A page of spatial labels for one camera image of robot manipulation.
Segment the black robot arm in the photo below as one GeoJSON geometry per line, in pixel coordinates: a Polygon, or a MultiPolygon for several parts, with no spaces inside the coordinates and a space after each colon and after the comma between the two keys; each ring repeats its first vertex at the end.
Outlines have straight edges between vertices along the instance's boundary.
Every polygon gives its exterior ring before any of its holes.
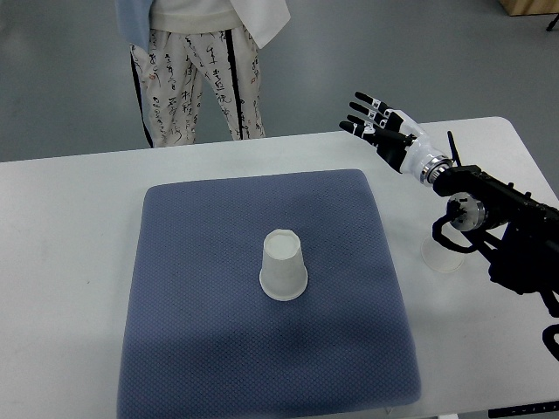
{"type": "Polygon", "coordinates": [[[463,165],[452,133],[451,167],[433,183],[449,198],[445,215],[432,225],[432,238],[448,250],[479,252],[489,262],[490,280],[519,295],[538,293],[558,317],[558,209],[521,193],[475,165],[463,165]]]}

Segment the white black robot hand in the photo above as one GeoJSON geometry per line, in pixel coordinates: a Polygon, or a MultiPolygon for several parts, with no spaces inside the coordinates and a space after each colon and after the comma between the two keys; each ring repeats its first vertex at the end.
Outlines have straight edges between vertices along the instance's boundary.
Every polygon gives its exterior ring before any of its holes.
{"type": "Polygon", "coordinates": [[[340,128],[373,146],[395,171],[414,176],[424,186],[452,166],[452,159],[431,144],[431,137],[409,115],[366,93],[355,93],[350,114],[340,128]]]}

